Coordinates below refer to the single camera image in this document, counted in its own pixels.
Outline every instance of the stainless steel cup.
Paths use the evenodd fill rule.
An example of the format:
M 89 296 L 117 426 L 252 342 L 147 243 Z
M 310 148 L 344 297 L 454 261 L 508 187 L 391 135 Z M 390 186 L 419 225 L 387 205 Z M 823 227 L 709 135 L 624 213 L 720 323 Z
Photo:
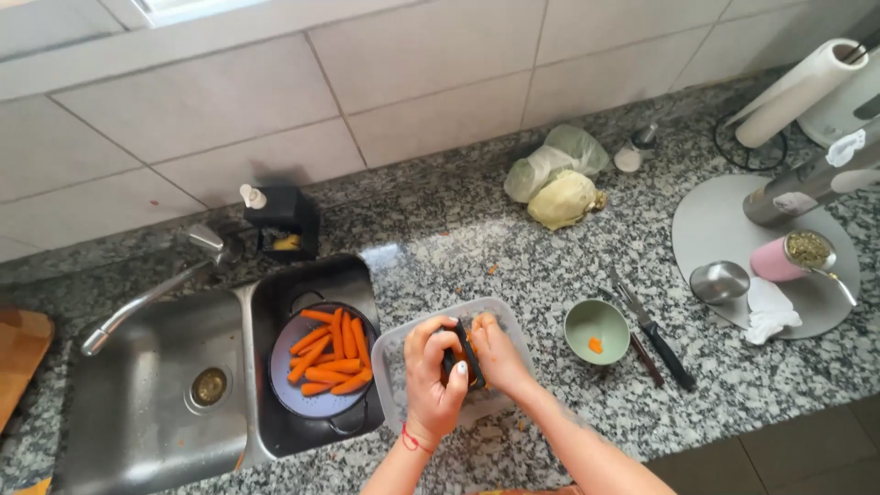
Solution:
M 693 295 L 712 306 L 742 297 L 751 285 L 749 274 L 734 262 L 703 265 L 691 273 L 690 282 Z

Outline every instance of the hand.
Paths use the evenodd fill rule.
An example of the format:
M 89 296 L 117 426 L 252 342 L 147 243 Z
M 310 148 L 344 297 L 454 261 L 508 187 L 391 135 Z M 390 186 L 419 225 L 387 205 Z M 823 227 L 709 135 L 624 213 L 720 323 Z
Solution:
M 482 313 L 473 319 L 471 342 L 476 347 L 480 370 L 490 387 L 517 400 L 517 392 L 534 382 L 517 348 L 493 315 Z
M 435 316 L 416 326 L 404 342 L 407 362 L 407 433 L 419 445 L 433 451 L 444 435 L 455 429 L 458 410 L 467 394 L 467 362 L 459 361 L 452 368 L 444 387 L 440 382 L 443 353 L 452 348 L 461 352 L 461 342 L 454 332 L 436 332 L 442 327 L 454 328 L 457 320 Z

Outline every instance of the soap dispenser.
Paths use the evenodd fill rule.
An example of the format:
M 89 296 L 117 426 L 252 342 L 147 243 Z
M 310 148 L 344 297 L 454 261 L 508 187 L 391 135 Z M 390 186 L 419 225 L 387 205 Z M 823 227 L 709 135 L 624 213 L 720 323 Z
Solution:
M 245 200 L 245 220 L 258 229 L 258 251 L 279 262 L 318 256 L 320 216 L 299 188 L 243 184 L 238 192 Z

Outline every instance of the double sink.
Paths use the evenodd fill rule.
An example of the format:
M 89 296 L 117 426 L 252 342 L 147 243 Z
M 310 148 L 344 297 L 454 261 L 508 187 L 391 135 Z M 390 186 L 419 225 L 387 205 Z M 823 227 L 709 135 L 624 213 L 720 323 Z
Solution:
M 358 308 L 379 329 L 370 271 L 354 255 L 132 315 L 75 369 L 57 488 L 153 493 L 377 429 L 384 416 L 375 387 L 363 407 L 334 419 L 336 428 L 288 411 L 271 389 L 275 339 L 297 307 L 321 299 Z

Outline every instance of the paper towel roll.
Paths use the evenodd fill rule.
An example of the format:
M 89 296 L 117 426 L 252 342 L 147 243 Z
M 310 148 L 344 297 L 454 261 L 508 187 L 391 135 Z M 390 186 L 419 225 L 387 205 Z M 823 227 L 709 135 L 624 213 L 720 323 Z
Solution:
M 737 140 L 749 148 L 757 148 L 766 143 L 832 89 L 868 64 L 868 55 L 863 55 L 855 63 L 842 61 L 853 48 L 858 47 L 860 48 L 855 53 L 863 53 L 865 48 L 856 41 L 826 41 L 752 103 L 730 117 L 724 124 L 725 127 L 751 114 L 737 128 Z

